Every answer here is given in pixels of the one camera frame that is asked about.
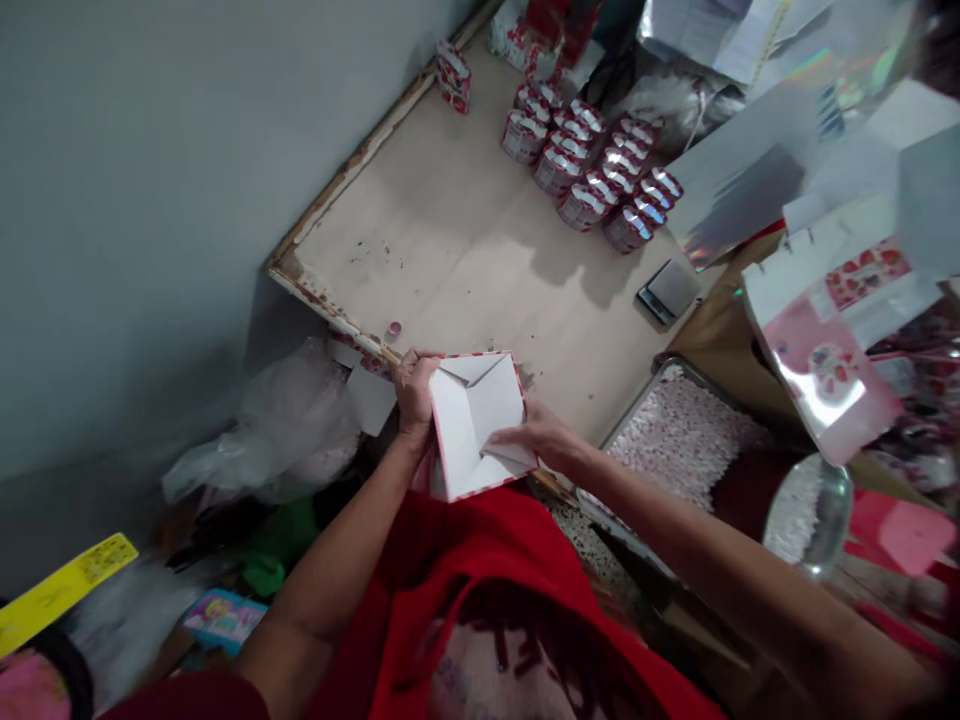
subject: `cardboard box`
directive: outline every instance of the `cardboard box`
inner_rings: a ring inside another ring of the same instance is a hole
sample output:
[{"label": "cardboard box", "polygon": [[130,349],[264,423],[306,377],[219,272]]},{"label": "cardboard box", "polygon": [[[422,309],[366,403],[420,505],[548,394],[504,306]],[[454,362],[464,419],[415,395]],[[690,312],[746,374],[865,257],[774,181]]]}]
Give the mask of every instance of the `cardboard box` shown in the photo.
[{"label": "cardboard box", "polygon": [[488,447],[490,435],[525,417],[512,353],[444,357],[430,378],[430,394],[443,470],[442,480],[430,483],[431,495],[453,502],[537,469],[526,448]]}]

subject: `clear plastic bag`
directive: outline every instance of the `clear plastic bag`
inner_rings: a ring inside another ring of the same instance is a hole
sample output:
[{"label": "clear plastic bag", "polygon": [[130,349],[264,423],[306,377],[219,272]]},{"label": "clear plastic bag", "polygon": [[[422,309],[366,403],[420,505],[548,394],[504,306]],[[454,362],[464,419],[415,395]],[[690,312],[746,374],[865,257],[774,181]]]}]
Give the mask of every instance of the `clear plastic bag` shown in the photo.
[{"label": "clear plastic bag", "polygon": [[227,567],[223,558],[206,558],[175,573],[160,560],[140,557],[64,619],[93,676],[98,713],[137,689],[180,616]]},{"label": "clear plastic bag", "polygon": [[218,501],[254,494],[279,504],[333,482],[353,459],[360,434],[346,374],[323,340],[308,338],[250,381],[237,427],[187,451],[163,476],[167,502],[208,486],[218,490]]}]

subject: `hand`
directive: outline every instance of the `hand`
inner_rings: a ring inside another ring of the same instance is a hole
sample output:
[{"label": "hand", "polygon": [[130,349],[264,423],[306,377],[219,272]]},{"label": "hand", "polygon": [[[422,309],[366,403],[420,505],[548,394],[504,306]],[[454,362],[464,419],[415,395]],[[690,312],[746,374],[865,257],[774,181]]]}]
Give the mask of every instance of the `hand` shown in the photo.
[{"label": "hand", "polygon": [[592,450],[585,440],[536,400],[527,400],[527,420],[523,425],[495,432],[490,436],[490,442],[494,445],[523,445],[564,475],[572,475]]},{"label": "hand", "polygon": [[430,376],[440,367],[443,353],[411,348],[393,373],[400,406],[400,434],[417,441],[427,438],[433,405],[430,402]]}]

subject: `red fabric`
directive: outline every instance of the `red fabric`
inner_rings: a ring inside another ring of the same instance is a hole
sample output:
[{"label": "red fabric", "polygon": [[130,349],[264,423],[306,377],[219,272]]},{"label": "red fabric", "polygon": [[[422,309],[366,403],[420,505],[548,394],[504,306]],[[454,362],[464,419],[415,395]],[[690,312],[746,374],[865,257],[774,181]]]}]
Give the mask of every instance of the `red fabric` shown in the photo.
[{"label": "red fabric", "polygon": [[[603,614],[576,551],[553,518],[536,500],[509,487],[452,505],[408,493],[370,586],[304,717],[426,717],[430,680],[464,599],[492,579],[549,597],[595,630],[609,644],[609,655],[622,656],[625,667],[633,669],[631,684],[645,704],[659,706],[663,716],[724,717],[686,678]],[[446,619],[443,630],[417,657],[438,617]],[[215,714],[267,720],[263,701],[251,697],[254,689],[229,677],[200,673],[160,683],[107,718]]]}]

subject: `green cloth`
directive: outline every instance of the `green cloth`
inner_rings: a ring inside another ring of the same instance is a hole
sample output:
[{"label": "green cloth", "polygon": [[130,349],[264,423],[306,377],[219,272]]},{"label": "green cloth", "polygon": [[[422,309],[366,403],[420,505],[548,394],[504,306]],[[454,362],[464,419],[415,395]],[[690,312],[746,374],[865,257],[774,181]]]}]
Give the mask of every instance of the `green cloth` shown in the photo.
[{"label": "green cloth", "polygon": [[241,576],[257,595],[272,597],[318,534],[312,497],[281,505],[238,548]]}]

